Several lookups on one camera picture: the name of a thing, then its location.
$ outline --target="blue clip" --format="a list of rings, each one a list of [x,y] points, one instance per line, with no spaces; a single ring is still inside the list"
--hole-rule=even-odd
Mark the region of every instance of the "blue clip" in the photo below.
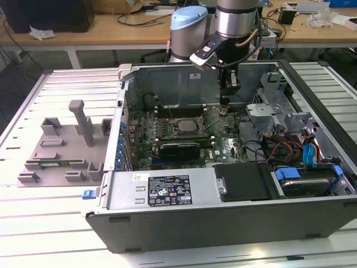
[[[284,167],[275,171],[278,180],[300,179],[301,176],[295,167]]]
[[[124,143],[124,137],[120,136],[120,137],[118,138],[118,142],[119,142],[119,143]]]
[[[127,124],[125,124],[124,122],[120,123],[120,131],[124,132],[127,130]]]
[[[313,162],[313,156],[315,155],[315,147],[311,144],[306,144],[303,146],[302,161],[306,165],[312,165],[317,167],[317,164]]]
[[[95,190],[86,190],[82,195],[83,200],[95,199]]]
[[[115,161],[115,168],[120,169],[122,167],[122,163],[120,163],[118,160]]]
[[[334,170],[339,178],[344,175],[344,172],[340,166],[334,166]]]

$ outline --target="lab floor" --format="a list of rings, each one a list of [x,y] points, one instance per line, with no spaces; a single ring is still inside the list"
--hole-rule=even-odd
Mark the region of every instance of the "lab floor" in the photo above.
[[[151,51],[127,50],[118,51],[120,63],[139,63],[141,55]],[[278,52],[276,59],[287,59],[289,62],[307,61],[310,49],[285,49],[283,53]],[[44,69],[71,69],[71,64],[65,52],[35,52],[32,57]],[[111,51],[81,51],[79,58],[84,68],[112,68],[114,67]],[[163,56],[156,55],[146,58],[147,63],[161,62]],[[260,59],[267,59],[268,52],[264,51]],[[327,61],[345,80],[354,85],[357,81],[357,57],[345,53],[341,49],[331,49],[325,54]],[[0,73],[0,133],[4,131],[8,122],[15,115],[25,97],[31,91],[40,77],[42,71],[31,61],[27,55],[23,55],[20,65],[10,64]]]

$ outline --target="power supply label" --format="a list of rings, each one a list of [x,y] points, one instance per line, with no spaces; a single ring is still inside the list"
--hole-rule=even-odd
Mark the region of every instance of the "power supply label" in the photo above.
[[[192,204],[189,176],[149,177],[148,204],[150,207]]]

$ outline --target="desk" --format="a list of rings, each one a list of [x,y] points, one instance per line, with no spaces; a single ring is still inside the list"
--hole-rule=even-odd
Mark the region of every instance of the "desk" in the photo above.
[[[321,70],[314,65],[310,67],[310,72],[321,76]],[[76,88],[76,95],[68,95],[70,87]],[[339,91],[336,85],[328,88]],[[86,114],[90,114],[91,121],[100,123],[103,118],[113,117],[117,90],[116,68],[57,70],[42,75],[0,137],[1,268],[33,267],[35,264],[37,268],[75,267],[79,264],[105,268],[153,268],[182,267],[182,263],[186,268],[200,263],[202,265],[194,267],[317,268],[357,265],[357,220],[329,238],[115,255],[107,250],[81,216],[81,212],[93,209],[98,202],[82,200],[81,194],[95,187],[15,186],[24,161],[42,135],[41,123],[45,117],[58,117],[62,125],[76,124],[75,117],[68,115],[67,108],[70,101],[77,98],[85,101],[90,110]],[[303,259],[289,261],[286,256]]]
[[[283,5],[285,0],[273,0],[273,7],[263,8],[263,15]],[[332,11],[346,16],[357,16],[357,8],[332,8]],[[278,20],[279,14],[271,18]],[[357,46],[357,32],[342,25],[333,24],[331,27],[312,28],[307,23],[309,15],[298,15],[292,25],[285,25],[286,37],[279,43],[281,48],[319,48],[319,47],[354,47]],[[273,21],[268,21],[269,26],[280,28]]]
[[[272,0],[274,6],[264,8],[263,14],[280,7],[284,0]],[[355,16],[357,8],[334,8],[341,15]],[[157,16],[131,15],[129,23],[149,21]],[[166,17],[164,24],[152,27],[130,27],[120,25],[112,15],[96,15],[94,23],[86,33],[58,32],[49,40],[35,40],[29,34],[15,34],[15,40],[27,51],[60,50],[68,53],[74,69],[81,68],[77,51],[80,50],[127,50],[127,49],[164,49],[170,35],[170,19]],[[357,32],[341,25],[312,28],[307,24],[307,16],[299,15],[291,26],[286,26],[287,35],[279,44],[281,48],[318,48],[318,47],[354,47],[357,46]],[[280,26],[273,22],[275,28]],[[0,21],[0,44],[7,51],[18,51],[12,40],[5,33]]]
[[[131,15],[128,23],[142,23],[160,16]],[[112,15],[95,15],[88,32],[56,32],[56,37],[39,41],[27,33],[12,36],[26,51],[66,51],[73,69],[80,69],[77,51],[81,50],[128,50],[165,49],[170,35],[171,17],[163,18],[164,24],[151,27],[130,27],[119,24]],[[19,48],[6,34],[0,20],[0,44],[6,51]]]

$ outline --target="gray 3d printed part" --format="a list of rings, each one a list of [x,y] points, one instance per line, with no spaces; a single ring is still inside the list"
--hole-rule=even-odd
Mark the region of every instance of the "gray 3d printed part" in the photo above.
[[[25,162],[17,186],[100,185],[112,120],[103,119],[100,125],[93,125],[83,107],[82,100],[69,104],[78,121],[76,126],[62,126],[57,118],[44,120],[44,134]]]
[[[42,148],[46,148],[46,147],[62,147],[64,146],[64,141],[60,138],[57,138],[55,140],[43,140],[40,143],[40,146]]]
[[[67,171],[65,177],[68,181],[85,181],[82,171]]]
[[[60,121],[57,118],[45,118],[42,123],[42,130],[45,136],[57,136],[57,128],[61,128]]]
[[[91,123],[88,123],[87,119],[85,118],[83,107],[83,100],[71,100],[68,106],[69,110],[73,112],[74,116],[78,121],[79,131],[83,135],[85,143],[88,147],[90,147],[93,143],[93,125],[91,125]]]
[[[33,182],[38,182],[40,178],[37,176],[35,172],[26,172],[26,173],[20,173],[18,176],[18,180],[21,181],[22,183],[33,183]]]
[[[95,169],[93,163],[90,162],[88,166],[88,174],[92,180],[101,181],[103,178],[103,169],[104,169],[103,162],[99,163],[98,169]]]

